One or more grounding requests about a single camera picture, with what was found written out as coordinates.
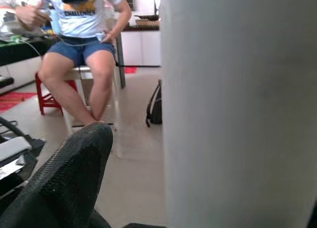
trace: red rug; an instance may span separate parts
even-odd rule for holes
[[[35,96],[36,93],[17,93],[9,92],[0,96],[0,113],[3,113],[17,104],[26,101],[27,99]]]
[[[132,67],[125,67],[124,68],[124,73],[125,74],[134,74],[137,72],[137,68],[135,66]]]

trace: hand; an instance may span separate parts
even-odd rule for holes
[[[41,0],[36,6],[20,6],[16,8],[16,17],[28,26],[42,26],[47,21],[50,21],[50,17],[40,11],[43,6],[43,0]]]
[[[106,34],[106,37],[101,41],[102,44],[107,43],[107,44],[113,44],[115,40],[115,36],[113,33],[104,31]]]

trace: beige floor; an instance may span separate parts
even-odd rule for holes
[[[114,132],[114,154],[108,160],[96,203],[96,209],[113,228],[131,222],[166,225],[162,127],[145,125],[147,103],[159,78],[160,69],[138,69],[137,74],[127,75],[127,86],[119,93],[120,124]],[[35,86],[19,91],[34,92]],[[54,109],[46,109],[46,113],[40,115],[34,97],[1,115],[17,120],[25,133],[47,140],[37,169],[66,137],[61,113]]]

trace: blue shorts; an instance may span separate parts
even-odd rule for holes
[[[48,52],[56,52],[71,59],[75,67],[86,65],[87,57],[98,50],[109,51],[113,57],[115,56],[114,46],[111,44],[102,44],[97,38],[60,37],[62,40],[51,46]]]

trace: leg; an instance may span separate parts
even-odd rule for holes
[[[38,75],[60,105],[74,118],[88,125],[96,120],[86,109],[78,93],[64,81],[65,74],[72,67],[74,62],[69,58],[56,52],[49,52],[43,59]]]
[[[94,77],[94,85],[89,97],[92,115],[100,120],[111,97],[112,75],[115,65],[113,54],[98,50],[86,59]]]

